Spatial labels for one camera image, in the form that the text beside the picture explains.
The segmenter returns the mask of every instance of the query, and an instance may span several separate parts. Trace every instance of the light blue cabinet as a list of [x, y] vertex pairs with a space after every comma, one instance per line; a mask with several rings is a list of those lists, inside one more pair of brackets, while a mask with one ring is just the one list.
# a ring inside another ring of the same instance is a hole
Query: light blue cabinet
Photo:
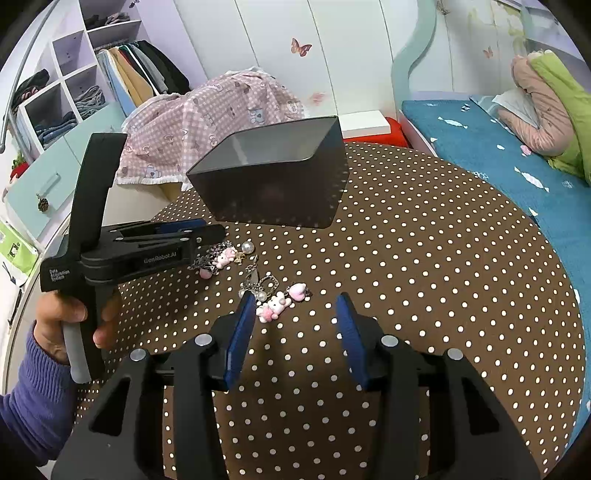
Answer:
[[119, 104], [110, 103], [64, 135], [78, 163], [82, 163], [92, 134], [119, 133], [124, 120], [125, 114]]
[[[12, 186], [6, 201], [33, 237], [41, 235], [74, 192], [79, 172], [78, 160], [65, 138], [60, 138]], [[47, 199], [45, 212], [39, 208], [40, 198]]]

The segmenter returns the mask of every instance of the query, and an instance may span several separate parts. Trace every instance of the pink pillow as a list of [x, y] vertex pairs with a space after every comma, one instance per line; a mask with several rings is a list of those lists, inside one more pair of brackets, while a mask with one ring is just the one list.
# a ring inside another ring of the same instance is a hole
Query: pink pillow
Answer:
[[534, 152], [547, 157], [562, 155], [574, 138], [566, 108], [526, 58], [516, 56], [511, 69], [517, 86], [531, 95], [540, 128], [532, 127], [504, 108], [499, 108], [499, 118]]

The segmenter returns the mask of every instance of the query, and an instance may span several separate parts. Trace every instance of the polka dot tablecloth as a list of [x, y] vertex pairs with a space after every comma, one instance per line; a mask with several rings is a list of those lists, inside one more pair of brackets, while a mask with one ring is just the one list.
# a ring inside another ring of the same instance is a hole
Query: polka dot tablecloth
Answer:
[[[254, 242], [261, 275], [313, 292], [279, 320], [256, 323], [238, 385], [215, 394], [230, 478], [365, 473], [379, 397], [348, 373], [334, 308], [342, 291], [416, 350], [460, 348], [548, 472], [569, 441], [584, 377], [580, 314], [552, 246], [507, 197], [447, 161], [377, 144], [347, 152], [349, 182], [331, 227], [226, 224], [235, 244]], [[199, 217], [214, 221], [189, 191], [156, 219]], [[207, 332], [238, 304], [248, 264], [209, 280], [179, 269], [122, 285], [109, 373], [131, 349], [169, 351]], [[81, 392], [79, 415], [99, 387]], [[173, 394], [165, 390], [164, 472], [175, 478]], [[422, 398], [419, 474], [430, 453], [426, 391]]]

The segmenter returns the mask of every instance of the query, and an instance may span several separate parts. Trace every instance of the hanging clothes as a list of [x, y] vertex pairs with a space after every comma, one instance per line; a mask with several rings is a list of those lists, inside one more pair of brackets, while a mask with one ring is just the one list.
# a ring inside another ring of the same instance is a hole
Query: hanging clothes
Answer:
[[140, 106], [146, 100], [154, 96], [154, 91], [148, 82], [146, 82], [139, 73], [127, 62], [125, 57], [117, 48], [109, 50], [115, 59], [119, 74], [123, 78], [135, 106]]
[[119, 74], [113, 55], [111, 55], [108, 50], [101, 50], [96, 55], [96, 58], [99, 60], [100, 68], [103, 70], [107, 81], [109, 82], [111, 92], [113, 92], [113, 95], [117, 98], [123, 112], [125, 115], [131, 114], [131, 112], [135, 110], [135, 104], [121, 74]]
[[128, 47], [134, 53], [135, 58], [140, 62], [146, 74], [152, 80], [152, 83], [156, 85], [159, 93], [168, 93], [168, 87], [166, 86], [166, 82], [164, 81], [164, 77], [160, 73], [160, 71], [154, 65], [154, 62], [148, 58], [148, 56], [141, 51], [136, 45], [130, 44]]
[[135, 57], [135, 55], [133, 54], [133, 52], [131, 51], [131, 49], [129, 48], [129, 45], [123, 45], [121, 47], [119, 47], [119, 52], [125, 57], [125, 59], [129, 62], [129, 64], [133, 67], [133, 69], [139, 73], [141, 75], [141, 77], [148, 82], [148, 84], [152, 87], [152, 90], [154, 91], [154, 95], [159, 95], [160, 92], [158, 91], [158, 89], [156, 88], [156, 85], [154, 85], [154, 82], [152, 82], [152, 80], [150, 79], [150, 76], [148, 75], [148, 73], [145, 71], [143, 65], [139, 62], [139, 60]]
[[159, 49], [145, 40], [138, 42], [138, 48], [152, 60], [158, 71], [164, 76], [169, 93], [184, 95], [191, 90], [189, 80], [183, 75], [183, 72]]

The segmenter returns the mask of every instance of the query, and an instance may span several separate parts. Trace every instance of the pearl bead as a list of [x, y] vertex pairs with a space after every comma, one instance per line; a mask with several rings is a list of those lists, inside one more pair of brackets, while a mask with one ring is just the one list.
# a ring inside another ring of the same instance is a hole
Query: pearl bead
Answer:
[[255, 244], [253, 244], [252, 242], [244, 242], [241, 245], [242, 251], [244, 253], [246, 253], [246, 255], [250, 255], [251, 253], [253, 253], [255, 251]]

